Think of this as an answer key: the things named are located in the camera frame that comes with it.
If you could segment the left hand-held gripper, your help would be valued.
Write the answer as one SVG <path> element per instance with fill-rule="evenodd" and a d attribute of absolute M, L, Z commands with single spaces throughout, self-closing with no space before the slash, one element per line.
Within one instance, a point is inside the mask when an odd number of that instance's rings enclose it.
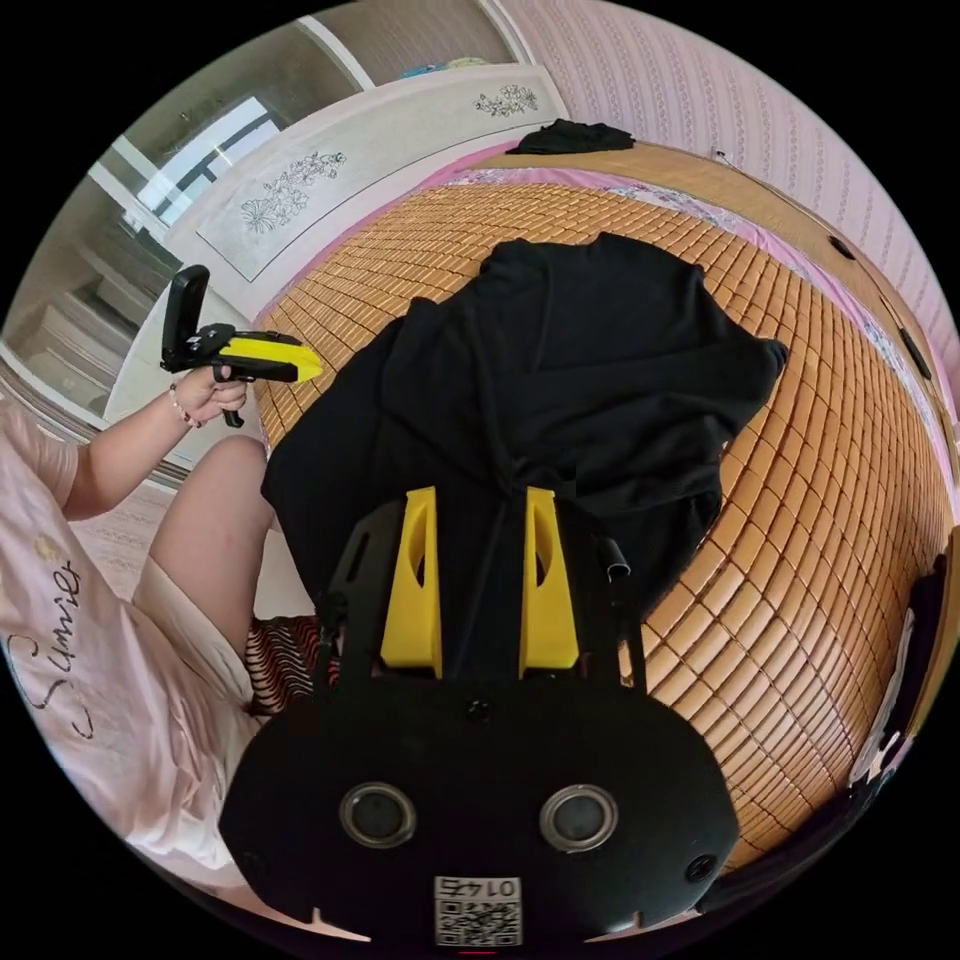
<path fill-rule="evenodd" d="M 213 368 L 221 382 L 243 383 L 294 384 L 324 373 L 320 357 L 294 337 L 275 331 L 239 331 L 221 323 L 166 341 L 161 367 L 171 374 Z"/>

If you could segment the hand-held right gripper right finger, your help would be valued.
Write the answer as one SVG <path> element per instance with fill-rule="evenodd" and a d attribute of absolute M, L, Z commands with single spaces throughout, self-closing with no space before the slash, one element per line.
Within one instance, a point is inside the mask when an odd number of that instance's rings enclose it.
<path fill-rule="evenodd" d="M 530 487 L 524 521 L 519 672 L 570 670 L 578 658 L 555 495 Z"/>

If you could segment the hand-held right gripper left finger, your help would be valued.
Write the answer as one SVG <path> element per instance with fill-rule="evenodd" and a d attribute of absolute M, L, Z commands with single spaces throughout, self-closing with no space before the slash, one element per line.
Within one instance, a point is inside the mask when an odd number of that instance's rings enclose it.
<path fill-rule="evenodd" d="M 406 496 L 380 658 L 394 670 L 443 670 L 433 487 Z"/>

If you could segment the person's left hand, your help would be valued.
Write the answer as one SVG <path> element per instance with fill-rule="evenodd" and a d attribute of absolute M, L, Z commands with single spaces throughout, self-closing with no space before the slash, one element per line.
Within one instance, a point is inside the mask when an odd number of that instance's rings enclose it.
<path fill-rule="evenodd" d="M 247 399 L 242 381 L 217 379 L 213 368 L 195 369 L 171 384 L 169 394 L 177 415 L 199 429 L 218 417 L 239 416 Z"/>

